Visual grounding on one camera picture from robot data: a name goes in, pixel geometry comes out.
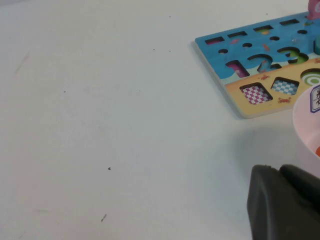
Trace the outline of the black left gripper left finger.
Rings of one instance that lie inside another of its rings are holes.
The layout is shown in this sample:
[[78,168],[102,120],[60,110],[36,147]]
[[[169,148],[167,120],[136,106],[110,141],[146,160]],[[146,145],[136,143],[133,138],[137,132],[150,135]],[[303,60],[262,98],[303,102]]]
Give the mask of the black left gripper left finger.
[[247,212],[254,240],[318,240],[320,209],[289,183],[280,169],[251,169]]

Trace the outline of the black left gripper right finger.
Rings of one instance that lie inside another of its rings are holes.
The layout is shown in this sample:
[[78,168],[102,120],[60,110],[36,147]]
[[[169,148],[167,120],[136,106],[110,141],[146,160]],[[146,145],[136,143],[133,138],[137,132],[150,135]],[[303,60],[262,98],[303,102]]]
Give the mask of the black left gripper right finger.
[[320,179],[318,177],[291,164],[282,165],[279,171],[298,193],[313,205],[314,209],[320,209]]

